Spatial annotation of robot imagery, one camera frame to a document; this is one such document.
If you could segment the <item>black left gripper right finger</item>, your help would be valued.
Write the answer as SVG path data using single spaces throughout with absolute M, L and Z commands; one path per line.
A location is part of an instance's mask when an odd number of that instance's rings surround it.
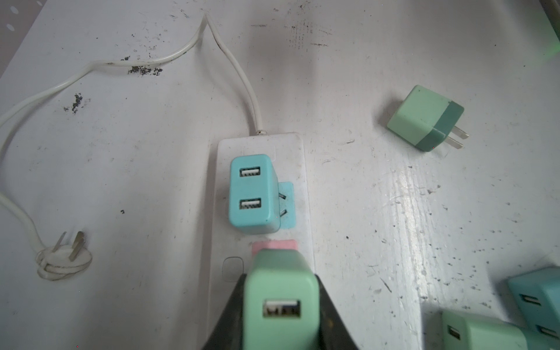
M 358 350 L 321 278 L 319 283 L 319 349 Z

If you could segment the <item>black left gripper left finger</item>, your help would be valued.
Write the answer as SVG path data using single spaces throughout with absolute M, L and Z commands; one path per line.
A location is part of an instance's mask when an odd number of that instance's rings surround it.
M 220 318 L 211 332 L 203 350 L 243 348 L 244 285 L 247 275 L 242 274 L 225 305 Z

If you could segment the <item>white multicolour power strip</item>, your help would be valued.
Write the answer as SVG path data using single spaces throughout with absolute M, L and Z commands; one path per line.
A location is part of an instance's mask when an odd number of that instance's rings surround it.
M 170 54 L 94 61 L 1 117 L 1 348 L 197 349 L 254 246 L 314 266 L 303 139 L 277 134 L 214 23 Z M 230 164 L 272 160 L 295 224 L 228 218 Z

